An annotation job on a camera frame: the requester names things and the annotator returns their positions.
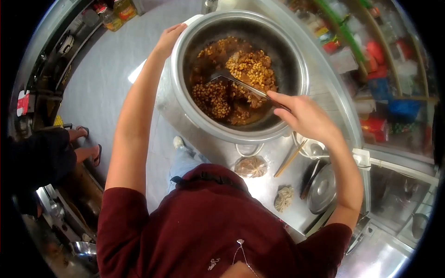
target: bag of spices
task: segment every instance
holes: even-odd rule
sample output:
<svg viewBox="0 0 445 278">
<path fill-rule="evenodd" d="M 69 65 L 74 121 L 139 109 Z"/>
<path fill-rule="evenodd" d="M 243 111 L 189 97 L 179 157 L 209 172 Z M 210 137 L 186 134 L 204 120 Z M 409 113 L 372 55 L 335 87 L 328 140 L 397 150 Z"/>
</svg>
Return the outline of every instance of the bag of spices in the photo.
<svg viewBox="0 0 445 278">
<path fill-rule="evenodd" d="M 261 156 L 242 157 L 235 164 L 240 177 L 262 177 L 267 173 L 267 162 Z"/>
</svg>

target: inner pot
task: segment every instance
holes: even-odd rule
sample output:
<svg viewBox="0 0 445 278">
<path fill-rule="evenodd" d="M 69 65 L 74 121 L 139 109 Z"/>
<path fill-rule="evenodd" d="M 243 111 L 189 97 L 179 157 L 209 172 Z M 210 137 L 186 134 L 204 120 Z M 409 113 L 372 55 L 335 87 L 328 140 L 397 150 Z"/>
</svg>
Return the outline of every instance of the inner pot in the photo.
<svg viewBox="0 0 445 278">
<path fill-rule="evenodd" d="M 223 137 L 221 139 L 226 141 L 264 142 L 287 133 L 287 124 L 273 114 L 273 107 L 266 111 L 260 120 L 236 126 L 212 120 L 193 102 L 190 96 L 193 86 L 190 81 L 193 61 L 208 44 L 228 36 L 245 40 L 253 49 L 261 49 L 271 58 L 271 68 L 275 72 L 275 84 L 279 93 L 291 96 L 307 94 L 306 66 L 293 40 L 273 21 L 261 15 L 246 11 L 229 11 L 201 17 L 184 31 L 176 43 L 171 65 L 178 70 L 177 76 L 173 72 L 172 81 L 177 83 L 182 91 L 175 91 L 179 103 L 196 125 L 219 138 Z"/>
</svg>

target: red top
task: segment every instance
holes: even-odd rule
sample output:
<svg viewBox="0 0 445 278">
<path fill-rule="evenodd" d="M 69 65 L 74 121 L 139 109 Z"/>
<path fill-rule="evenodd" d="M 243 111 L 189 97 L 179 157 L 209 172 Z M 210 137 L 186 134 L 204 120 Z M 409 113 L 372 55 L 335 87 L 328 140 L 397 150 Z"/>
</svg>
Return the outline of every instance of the red top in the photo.
<svg viewBox="0 0 445 278">
<path fill-rule="evenodd" d="M 236 176 L 200 165 L 184 179 L 203 169 Z M 330 224 L 295 244 L 256 199 L 212 181 L 173 190 L 150 215 L 142 194 L 111 188 L 103 195 L 97 261 L 102 278 L 219 277 L 243 239 L 247 261 L 264 277 L 334 277 L 351 234 L 346 225 Z M 241 250 L 237 261 L 245 262 Z"/>
</svg>

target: blue package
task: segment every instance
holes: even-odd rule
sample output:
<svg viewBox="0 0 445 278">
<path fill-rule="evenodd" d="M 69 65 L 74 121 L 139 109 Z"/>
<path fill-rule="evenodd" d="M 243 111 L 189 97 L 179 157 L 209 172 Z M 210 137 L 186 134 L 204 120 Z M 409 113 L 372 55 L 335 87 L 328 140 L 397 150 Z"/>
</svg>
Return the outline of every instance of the blue package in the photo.
<svg viewBox="0 0 445 278">
<path fill-rule="evenodd" d="M 414 122 L 419 113 L 421 103 L 414 100 L 394 100 L 388 103 L 388 109 L 393 115 L 404 116 Z"/>
<path fill-rule="evenodd" d="M 368 87 L 372 97 L 376 101 L 390 101 L 393 99 L 393 96 L 389 91 L 388 79 L 386 77 L 369 79 Z"/>
</svg>

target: silver necklace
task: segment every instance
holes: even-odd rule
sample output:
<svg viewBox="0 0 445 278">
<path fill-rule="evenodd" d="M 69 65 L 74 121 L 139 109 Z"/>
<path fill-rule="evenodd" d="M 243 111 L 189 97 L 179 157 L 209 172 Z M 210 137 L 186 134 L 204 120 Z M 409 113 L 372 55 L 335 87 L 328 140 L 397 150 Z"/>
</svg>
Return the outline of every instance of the silver necklace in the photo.
<svg viewBox="0 0 445 278">
<path fill-rule="evenodd" d="M 250 268 L 250 270 L 253 272 L 253 274 L 255 274 L 256 278 L 259 278 L 258 275 L 255 273 L 255 271 L 253 271 L 253 269 L 252 269 L 252 267 L 250 266 L 250 264 L 247 262 L 246 254 L 244 253 L 244 249 L 243 249 L 244 239 L 238 239 L 236 242 L 239 244 L 239 247 L 238 247 L 238 249 L 236 250 L 235 255 L 233 255 L 232 265 L 235 264 L 236 253 L 238 253 L 238 250 L 241 248 L 241 251 L 243 252 L 244 261 L 246 262 L 246 265 Z"/>
</svg>

